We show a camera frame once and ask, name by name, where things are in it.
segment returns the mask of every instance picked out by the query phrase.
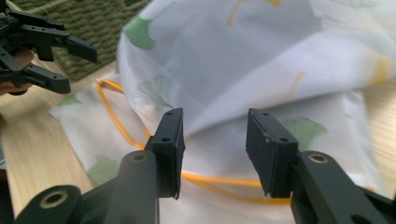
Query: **green woven basket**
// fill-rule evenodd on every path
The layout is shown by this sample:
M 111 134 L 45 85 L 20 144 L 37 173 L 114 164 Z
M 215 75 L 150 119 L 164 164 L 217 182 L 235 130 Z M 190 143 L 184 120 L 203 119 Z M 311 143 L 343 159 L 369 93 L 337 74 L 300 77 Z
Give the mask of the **green woven basket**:
M 72 81 L 77 81 L 116 59 L 122 26 L 148 2 L 149 0 L 12 0 L 8 5 L 61 21 L 68 33 L 97 47 L 98 63 L 69 55 L 67 49 L 53 48 L 55 62 Z

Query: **wooden surface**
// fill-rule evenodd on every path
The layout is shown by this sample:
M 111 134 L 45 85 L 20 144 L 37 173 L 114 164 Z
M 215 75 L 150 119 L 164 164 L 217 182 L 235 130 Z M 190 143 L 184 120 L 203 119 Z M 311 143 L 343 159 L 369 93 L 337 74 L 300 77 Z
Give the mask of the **wooden surface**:
M 108 73 L 112 63 L 72 85 L 83 89 Z M 396 190 L 396 82 L 364 90 L 375 155 L 389 197 Z M 82 193 L 92 188 L 61 125 L 49 109 L 68 95 L 33 87 L 23 96 L 3 96 L 1 139 L 7 159 L 14 212 L 17 215 L 40 191 L 55 185 L 76 185 Z
M 57 73 L 51 63 L 47 66 Z M 57 94 L 33 86 L 22 96 L 4 95 L 0 99 L 3 117 L 1 139 L 7 161 L 8 184 L 17 215 L 29 201 L 44 189 L 55 185 L 75 185 L 82 193 L 92 188 L 60 123 L 49 110 L 115 67 L 111 63 L 92 75 L 72 84 L 72 92 Z

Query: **cloth fold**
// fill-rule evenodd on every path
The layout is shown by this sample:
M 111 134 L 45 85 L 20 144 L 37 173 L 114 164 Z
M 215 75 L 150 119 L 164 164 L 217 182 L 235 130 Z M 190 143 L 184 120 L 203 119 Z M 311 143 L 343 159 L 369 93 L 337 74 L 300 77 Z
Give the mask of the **cloth fold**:
M 161 200 L 162 223 L 293 222 L 287 205 L 254 184 L 245 151 L 249 108 L 267 109 L 301 151 L 329 154 L 357 185 L 383 193 L 358 89 L 396 77 L 395 8 L 390 1 L 154 0 L 125 24 L 118 70 L 106 76 L 122 92 L 104 93 L 127 133 L 144 144 L 145 129 L 154 134 L 165 111 L 184 110 L 183 172 L 195 177 L 185 175 L 179 201 Z M 101 184 L 138 148 L 94 85 L 67 102 L 50 113 Z M 208 180 L 216 178 L 253 184 Z

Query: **orange cable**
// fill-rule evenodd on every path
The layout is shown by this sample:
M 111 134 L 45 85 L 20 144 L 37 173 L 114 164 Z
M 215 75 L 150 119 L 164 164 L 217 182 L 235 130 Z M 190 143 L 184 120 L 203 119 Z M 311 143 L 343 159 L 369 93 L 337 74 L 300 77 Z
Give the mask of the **orange cable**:
M 100 98 L 102 99 L 103 104 L 105 105 L 105 108 L 107 110 L 107 113 L 109 116 L 113 119 L 115 125 L 117 126 L 118 130 L 124 137 L 124 139 L 132 146 L 136 146 L 139 149 L 144 149 L 145 144 L 141 142 L 136 142 L 125 130 L 125 128 L 122 126 L 120 121 L 117 119 L 116 115 L 114 114 L 114 111 L 111 109 L 111 106 L 103 93 L 102 90 L 102 83 L 106 83 L 117 90 L 122 91 L 122 86 L 118 83 L 115 83 L 109 79 L 103 79 L 95 83 L 96 89 L 99 93 Z M 148 129 L 145 127 L 145 133 L 146 135 L 149 135 Z M 244 187 L 249 187 L 249 188 L 261 188 L 262 185 L 260 181 L 258 180 L 250 180 L 250 179 L 236 179 L 236 178 L 225 178 L 225 177 L 214 177 L 214 176 L 207 176 L 207 175 L 195 175 L 191 173 L 186 173 L 182 172 L 181 176 L 190 182 L 208 189 L 210 191 L 216 192 L 218 194 L 242 201 L 242 202 L 248 202 L 248 203 L 269 203 L 269 204 L 290 204 L 290 199 L 265 199 L 265 198 L 250 198 L 250 197 L 244 197 L 240 196 L 234 193 L 231 193 L 227 190 L 220 189 L 218 187 L 215 187 L 209 183 L 215 183 L 215 184 L 227 184 L 227 185 L 235 185 L 235 186 L 244 186 Z

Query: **screw hole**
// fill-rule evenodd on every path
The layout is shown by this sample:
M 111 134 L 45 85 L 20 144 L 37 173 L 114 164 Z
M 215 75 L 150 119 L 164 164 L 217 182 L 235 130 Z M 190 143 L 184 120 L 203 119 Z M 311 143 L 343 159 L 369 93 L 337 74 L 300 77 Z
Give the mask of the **screw hole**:
M 316 163 L 327 163 L 329 160 L 327 160 L 326 157 L 321 156 L 319 154 L 311 154 L 308 156 L 309 160 L 316 162 Z
M 63 203 L 67 199 L 67 191 L 66 190 L 57 190 L 54 191 L 50 194 L 48 194 L 46 197 L 44 197 L 41 202 L 40 202 L 40 207 L 42 208 L 52 208 L 56 207 L 59 204 Z
M 145 161 L 148 157 L 144 154 L 135 155 L 132 157 L 133 162 L 142 162 Z

